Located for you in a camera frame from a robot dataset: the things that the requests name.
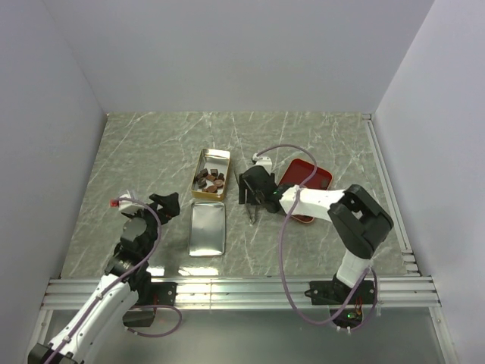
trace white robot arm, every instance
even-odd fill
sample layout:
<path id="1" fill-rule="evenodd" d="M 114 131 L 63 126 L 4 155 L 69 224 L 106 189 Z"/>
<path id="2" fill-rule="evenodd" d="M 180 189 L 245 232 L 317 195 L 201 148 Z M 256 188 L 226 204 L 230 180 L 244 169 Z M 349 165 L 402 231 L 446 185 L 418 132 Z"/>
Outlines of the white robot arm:
<path id="1" fill-rule="evenodd" d="M 121 198 L 136 200 L 132 193 Z M 178 193 L 152 194 L 149 198 L 152 203 L 148 207 L 161 224 L 180 214 Z M 117 324 L 121 325 L 127 311 L 136 303 L 153 303 L 152 276 L 147 272 L 146 260 L 155 248 L 158 222 L 148 209 L 136 203 L 120 201 L 113 206 L 118 206 L 129 221 L 124 225 L 105 275 L 69 324 L 48 345 L 35 345 L 29 353 L 28 364 L 93 363 L 105 338 Z"/>
<path id="2" fill-rule="evenodd" d="M 391 217 L 361 186 L 332 191 L 277 186 L 271 173 L 271 159 L 254 154 L 252 160 L 255 166 L 239 176 L 239 203 L 262 205 L 269 212 L 286 214 L 300 190 L 299 203 L 292 215 L 321 218 L 334 224 L 346 246 L 336 279 L 353 288 L 370 266 L 376 248 L 393 228 Z"/>

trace brown candy piece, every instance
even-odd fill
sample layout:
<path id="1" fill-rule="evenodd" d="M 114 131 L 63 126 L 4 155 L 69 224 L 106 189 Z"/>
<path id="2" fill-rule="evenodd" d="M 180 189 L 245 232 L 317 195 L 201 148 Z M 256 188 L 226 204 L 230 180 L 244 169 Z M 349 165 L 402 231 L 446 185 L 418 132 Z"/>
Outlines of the brown candy piece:
<path id="1" fill-rule="evenodd" d="M 200 180 L 197 181 L 197 185 L 199 187 L 205 187 L 207 185 L 207 181 L 205 180 L 205 178 L 201 178 Z"/>
<path id="2" fill-rule="evenodd" d="M 207 187 L 206 190 L 209 193 L 216 193 L 217 192 L 217 187 L 216 186 L 209 186 L 209 187 Z"/>
<path id="3" fill-rule="evenodd" d="M 214 186 L 216 186 L 217 188 L 221 188 L 224 186 L 224 182 L 222 180 L 215 180 Z"/>

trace marble surface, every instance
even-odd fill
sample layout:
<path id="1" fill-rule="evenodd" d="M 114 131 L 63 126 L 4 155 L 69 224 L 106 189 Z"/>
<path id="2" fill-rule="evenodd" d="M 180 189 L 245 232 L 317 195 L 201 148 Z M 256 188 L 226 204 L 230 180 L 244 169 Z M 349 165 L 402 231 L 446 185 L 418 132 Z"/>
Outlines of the marble surface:
<path id="1" fill-rule="evenodd" d="M 333 175 L 331 189 L 361 184 L 387 209 L 383 187 L 360 114 L 319 112 L 180 112 L 111 114 L 89 179 L 77 225 L 64 264 L 64 278 L 98 277 L 117 243 L 125 217 L 109 200 L 134 189 L 180 194 L 181 214 L 163 228 L 161 246 L 150 258 L 152 274 L 250 276 L 277 275 L 277 235 L 283 218 L 259 209 L 253 226 L 237 203 L 231 173 L 226 204 L 226 252 L 218 257 L 190 257 L 190 180 L 202 148 L 231 152 L 232 167 L 242 173 L 250 158 L 267 146 L 293 143 L 314 154 Z M 277 180 L 301 152 L 269 152 Z M 345 248 L 327 221 L 291 221 L 284 245 L 288 275 L 333 275 Z M 380 275 L 403 275 L 401 249 L 391 232 L 374 256 Z"/>

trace white wall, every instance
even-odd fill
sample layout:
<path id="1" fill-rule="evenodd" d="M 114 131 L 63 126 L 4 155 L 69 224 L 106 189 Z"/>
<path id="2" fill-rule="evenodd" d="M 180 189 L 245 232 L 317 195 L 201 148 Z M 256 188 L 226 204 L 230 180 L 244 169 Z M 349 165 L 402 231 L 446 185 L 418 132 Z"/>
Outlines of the white wall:
<path id="1" fill-rule="evenodd" d="M 104 114 L 40 0 L 0 4 L 0 362 L 23 360 Z"/>
<path id="2" fill-rule="evenodd" d="M 377 110 L 418 262 L 463 363 L 485 362 L 485 2 L 436 0 Z"/>
<path id="3" fill-rule="evenodd" d="M 375 111 L 433 0 L 44 0 L 106 111 Z"/>

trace purple cable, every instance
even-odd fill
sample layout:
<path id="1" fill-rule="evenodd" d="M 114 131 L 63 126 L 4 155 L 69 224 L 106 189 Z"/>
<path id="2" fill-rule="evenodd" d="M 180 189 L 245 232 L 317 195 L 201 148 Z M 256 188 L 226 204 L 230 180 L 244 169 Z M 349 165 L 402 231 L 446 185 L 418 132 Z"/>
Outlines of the purple cable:
<path id="1" fill-rule="evenodd" d="M 144 203 L 142 201 L 139 201 L 138 199 L 130 199 L 128 197 L 118 197 L 114 201 L 117 201 L 117 202 L 120 202 L 120 201 L 128 201 L 128 202 L 136 203 L 137 205 L 140 205 L 144 209 L 148 210 L 153 215 L 153 217 L 155 218 L 155 220 L 157 221 L 157 226 L 158 226 L 157 227 L 157 239 L 153 243 L 152 250 L 150 250 L 150 252 L 146 255 L 146 257 L 143 258 L 138 264 L 136 264 L 135 266 L 133 266 L 131 269 L 129 269 L 128 271 L 124 272 L 120 277 L 118 277 L 113 282 L 111 282 L 111 284 L 109 284 L 100 293 L 101 297 L 103 297 L 116 284 L 120 283 L 123 279 L 125 279 L 126 277 L 128 277 L 129 275 L 131 275 L 132 273 L 134 273 L 135 270 L 137 270 L 145 262 L 147 262 L 150 259 L 150 256 L 152 256 L 152 254 L 157 249 L 157 246 L 158 246 L 158 244 L 160 243 L 160 240 L 161 240 L 161 222 L 160 222 L 160 218 L 158 218 L 158 215 L 157 215 L 157 213 L 156 213 L 155 210 L 153 210 L 146 203 Z M 70 341 L 70 339 L 74 336 L 74 334 L 76 334 L 76 331 L 79 330 L 79 328 L 81 327 L 81 325 L 85 322 L 85 320 L 87 319 L 87 317 L 89 316 L 89 314 L 91 313 L 91 311 L 94 310 L 94 308 L 99 303 L 99 301 L 101 301 L 101 298 L 95 297 L 95 299 L 88 306 L 87 310 L 80 317 L 79 321 L 76 322 L 76 324 L 73 326 L 73 328 L 69 331 L 69 334 L 67 334 L 67 336 L 62 340 L 62 342 L 59 344 L 59 346 L 52 352 L 52 354 L 49 356 L 49 358 L 47 358 L 47 360 L 45 361 L 45 364 L 49 364 L 58 355 L 58 353 L 62 350 L 62 348 L 65 347 L 65 345 Z M 177 311 L 177 313 L 179 313 L 179 316 L 180 316 L 180 320 L 179 321 L 180 322 L 176 325 L 176 327 L 174 329 L 172 329 L 172 330 L 169 331 L 170 334 L 179 328 L 180 323 L 182 321 L 182 318 L 181 318 L 182 313 L 178 309 L 175 309 L 175 310 Z"/>
<path id="2" fill-rule="evenodd" d="M 180 327 L 180 325 L 182 324 L 182 312 L 177 307 L 166 306 L 166 305 L 148 305 L 148 306 L 135 306 L 134 308 L 137 308 L 137 309 L 172 309 L 179 316 L 179 321 L 174 326 L 174 328 L 172 328 L 171 330 L 169 330 L 167 332 L 164 332 L 163 334 L 145 334 L 144 332 L 139 332 L 137 330 L 133 330 L 132 328 L 127 328 L 127 330 L 129 332 L 132 332 L 135 335 L 143 336 L 143 337 L 163 337 L 163 336 L 168 336 L 168 335 L 174 333 Z"/>
<path id="3" fill-rule="evenodd" d="M 313 171 L 301 183 L 301 185 L 305 185 L 317 173 L 317 160 L 315 159 L 315 157 L 308 150 L 303 149 L 301 146 L 295 146 L 293 144 L 279 144 L 279 145 L 270 146 L 269 148 L 266 148 L 264 150 L 261 150 L 257 154 L 257 156 L 260 156 L 261 154 L 264 154 L 266 152 L 269 152 L 270 150 L 273 150 L 273 149 L 276 149 L 276 148 L 280 148 L 280 147 L 283 147 L 283 146 L 301 150 L 308 157 L 310 157 L 311 161 L 313 162 Z M 346 308 L 347 304 L 350 302 L 350 300 L 352 298 L 352 295 L 357 291 L 358 286 L 364 280 L 364 278 L 367 275 L 367 273 L 369 271 L 372 271 L 372 275 L 374 276 L 374 302 L 372 304 L 371 311 L 369 312 L 368 316 L 358 326 L 356 326 L 355 328 L 352 329 L 352 331 L 354 331 L 355 329 L 360 328 L 364 323 L 366 323 L 368 321 L 369 316 L 371 316 L 371 314 L 374 312 L 375 307 L 377 305 L 377 275 L 376 275 L 376 272 L 373 270 L 373 268 L 367 268 L 367 269 L 365 269 L 362 272 L 361 276 L 359 277 L 359 279 L 355 283 L 355 286 L 350 290 L 349 295 L 347 296 L 347 298 L 345 299 L 345 301 L 343 301 L 343 303 L 340 306 L 340 308 L 331 317 L 329 317 L 329 318 L 327 318 L 326 320 L 323 320 L 323 321 L 315 321 L 315 320 L 309 318 L 308 316 L 306 316 L 298 307 L 296 307 L 295 301 L 293 301 L 293 298 L 291 297 L 291 293 L 289 292 L 288 283 L 286 282 L 286 275 L 285 275 L 285 271 L 284 271 L 284 268 L 283 268 L 283 266 L 284 266 L 284 263 L 283 263 L 283 241 L 284 241 L 284 234 L 285 234 L 286 226 L 288 225 L 288 221 L 291 218 L 291 215 L 292 215 L 293 211 L 295 211 L 296 206 L 298 205 L 298 202 L 300 201 L 300 193 L 301 193 L 301 191 L 302 191 L 301 188 L 296 189 L 295 202 L 293 203 L 293 205 L 291 206 L 291 208 L 289 209 L 289 211 L 286 213 L 286 216 L 285 216 L 285 219 L 283 221 L 283 224 L 281 225 L 280 234 L 278 236 L 278 266 L 279 266 L 279 269 L 280 269 L 281 283 L 283 284 L 283 289 L 285 291 L 286 298 L 288 299 L 288 302 L 291 305 L 291 307 L 295 310 L 295 312 L 303 320 L 305 320 L 309 324 L 323 326 L 323 325 L 326 325 L 326 324 L 332 322 L 334 319 L 336 319 L 340 315 L 340 313 L 342 313 L 342 311 Z"/>

